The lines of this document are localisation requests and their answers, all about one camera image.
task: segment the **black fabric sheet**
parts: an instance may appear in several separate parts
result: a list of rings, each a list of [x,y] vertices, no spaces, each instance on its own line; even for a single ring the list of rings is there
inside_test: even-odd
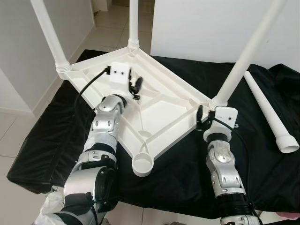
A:
[[[103,52],[85,50],[79,60]],[[209,63],[154,57],[206,96],[214,97],[233,67],[232,63]],[[269,70],[248,69],[280,119],[300,141],[300,74],[280,64]],[[69,82],[62,87],[28,134],[7,177],[34,192],[47,192],[51,185],[63,186],[83,150],[85,135],[74,118],[77,91]],[[250,200],[258,210],[300,211],[300,150],[283,154],[246,81],[242,79],[228,106],[238,109],[237,132],[231,150]],[[90,127],[93,112],[80,100],[80,112]],[[145,178],[134,175],[131,157],[117,148],[120,200],[203,218],[219,217],[205,164],[207,143],[193,131],[154,162]]]

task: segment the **white plastic pipe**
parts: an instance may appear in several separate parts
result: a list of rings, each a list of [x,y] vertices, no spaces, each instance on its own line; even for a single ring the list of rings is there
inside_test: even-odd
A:
[[[299,149],[299,144],[286,130],[285,126],[277,116],[271,104],[268,102],[262,90],[258,87],[251,74],[246,71],[244,77],[276,137],[276,144],[279,150],[282,153],[297,151]]]
[[[246,47],[240,55],[240,58],[235,63],[230,74],[222,85],[218,94],[211,100],[210,107],[215,109],[217,106],[227,106],[228,99],[234,92],[235,88],[241,81],[245,71],[250,66],[252,59],[258,51],[266,34],[275,23],[279,16],[286,0],[273,0],[268,12],[262,19],[261,23],[253,33]]]
[[[66,59],[66,56],[61,48],[60,41],[57,38],[55,29],[51,23],[49,14],[45,7],[43,0],[31,0],[33,9],[37,15],[37,19],[42,28],[44,36],[50,47],[52,55],[55,60],[56,71],[58,73],[64,73],[71,70],[70,63]]]
[[[130,0],[129,7],[129,40],[128,47],[130,49],[138,49],[138,23],[139,23],[139,1]]]

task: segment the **tiled floor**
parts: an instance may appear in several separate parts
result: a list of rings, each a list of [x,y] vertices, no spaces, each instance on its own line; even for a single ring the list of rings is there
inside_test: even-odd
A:
[[[153,0],[140,1],[140,48],[150,53],[153,23]],[[111,52],[127,45],[129,37],[129,8],[113,6],[109,12],[99,12],[96,29],[82,49]],[[6,175],[18,151],[37,118],[0,113],[0,221],[5,225],[29,225],[39,214],[45,196],[33,194],[9,182]],[[106,216],[111,225],[164,225],[178,221],[187,225],[219,225],[218,219],[207,220],[154,209],[143,209],[120,202]],[[275,213],[262,214],[263,222],[282,220]]]
[[[150,54],[154,1],[140,1],[138,36],[140,48]],[[96,28],[82,49],[111,52],[126,47],[129,38],[129,7],[112,6],[95,16]]]

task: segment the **white wall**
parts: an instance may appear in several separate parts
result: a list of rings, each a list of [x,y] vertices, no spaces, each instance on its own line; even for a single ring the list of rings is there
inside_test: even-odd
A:
[[[45,5],[70,58],[93,27],[90,1],[45,0]],[[0,68],[30,110],[57,76],[30,0],[1,0]]]
[[[0,110],[4,112],[19,111],[28,112],[29,107],[25,104],[13,85],[0,69]]]
[[[151,54],[236,62],[271,0],[156,0]],[[288,0],[254,64],[300,71],[300,1]]]

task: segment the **black cloth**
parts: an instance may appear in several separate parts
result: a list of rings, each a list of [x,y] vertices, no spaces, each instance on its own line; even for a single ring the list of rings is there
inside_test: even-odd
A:
[[[79,60],[103,52],[85,50]],[[209,63],[154,57],[206,96],[214,97],[232,69],[232,63]],[[277,112],[287,130],[300,141],[300,74],[279,64],[269,70],[248,69]],[[75,121],[76,90],[69,82],[62,87],[28,134],[7,177],[34,192],[47,192],[51,185],[63,186],[83,150],[85,135]],[[300,211],[300,150],[283,154],[246,81],[242,79],[228,102],[239,111],[230,141],[236,167],[255,208],[263,211]],[[93,112],[80,100],[80,112],[90,127]],[[192,131],[155,162],[151,174],[134,175],[131,157],[117,146],[120,200],[203,218],[219,217],[206,167],[207,143]]]

